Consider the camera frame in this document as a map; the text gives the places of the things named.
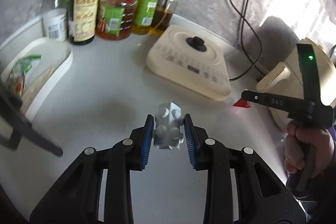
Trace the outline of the person's right hand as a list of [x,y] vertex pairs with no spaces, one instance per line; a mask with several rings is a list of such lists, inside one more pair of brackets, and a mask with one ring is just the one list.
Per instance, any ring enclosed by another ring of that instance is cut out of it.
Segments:
[[294,174],[303,170],[310,146],[315,147],[314,169],[311,178],[325,171],[334,158],[335,142],[329,132],[315,128],[301,128],[290,122],[285,139],[284,168]]

